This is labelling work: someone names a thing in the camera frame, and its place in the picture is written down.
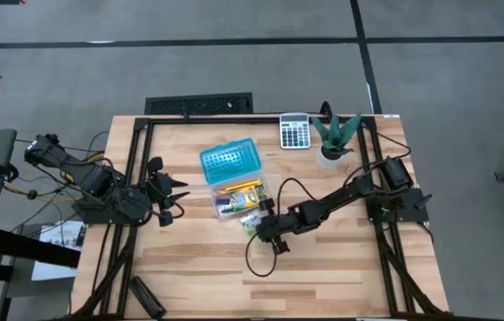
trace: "aloe plant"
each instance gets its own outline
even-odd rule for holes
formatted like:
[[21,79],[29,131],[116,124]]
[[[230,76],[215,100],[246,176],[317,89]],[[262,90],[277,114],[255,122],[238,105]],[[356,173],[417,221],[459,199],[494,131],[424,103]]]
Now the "aloe plant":
[[326,153],[336,156],[336,158],[352,152],[352,149],[345,149],[344,146],[349,143],[355,135],[361,120],[360,113],[355,117],[347,120],[342,127],[339,127],[339,118],[333,115],[329,128],[323,126],[321,121],[315,117],[311,117],[313,126],[321,135],[323,141],[323,149]]

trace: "calculator display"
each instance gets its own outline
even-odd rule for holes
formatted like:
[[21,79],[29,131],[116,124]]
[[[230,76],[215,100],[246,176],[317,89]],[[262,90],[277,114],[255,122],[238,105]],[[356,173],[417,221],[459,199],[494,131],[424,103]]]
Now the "calculator display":
[[304,115],[281,116],[281,121],[307,121],[307,116]]

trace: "calculator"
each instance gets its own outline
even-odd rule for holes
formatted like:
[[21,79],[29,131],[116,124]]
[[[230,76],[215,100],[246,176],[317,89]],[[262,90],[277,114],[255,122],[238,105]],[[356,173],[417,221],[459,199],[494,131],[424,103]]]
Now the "calculator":
[[304,112],[287,112],[279,116],[281,148],[304,149],[311,147],[309,115]]

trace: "black floor stripe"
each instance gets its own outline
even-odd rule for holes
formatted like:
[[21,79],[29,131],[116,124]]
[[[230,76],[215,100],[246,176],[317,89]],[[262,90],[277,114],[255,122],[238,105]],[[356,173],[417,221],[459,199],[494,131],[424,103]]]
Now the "black floor stripe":
[[504,36],[487,37],[369,37],[368,44],[463,44],[463,43],[499,43]]
[[382,114],[383,108],[381,107],[380,99],[378,98],[375,73],[373,72],[373,65],[370,62],[370,53],[368,52],[367,38],[365,36],[365,29],[362,25],[362,16],[360,15],[359,2],[357,0],[351,0],[351,9],[355,22],[355,29],[357,30],[357,39],[359,40],[362,68],[365,71],[365,79],[367,80],[368,91],[370,94],[371,110],[375,114]]
[[44,43],[0,43],[0,49],[50,49],[50,48],[115,48],[159,47],[197,45],[333,45],[356,44],[354,37],[274,37],[234,39],[186,39],[186,40],[140,40],[140,41],[78,41]]

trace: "white plant pot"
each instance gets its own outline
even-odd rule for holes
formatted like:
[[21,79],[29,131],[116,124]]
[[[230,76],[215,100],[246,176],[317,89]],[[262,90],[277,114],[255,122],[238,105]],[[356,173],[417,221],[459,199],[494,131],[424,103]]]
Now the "white plant pot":
[[341,155],[341,157],[336,160],[329,160],[323,155],[320,147],[317,152],[317,164],[319,164],[319,166],[325,170],[337,171],[344,164],[344,159],[345,155]]

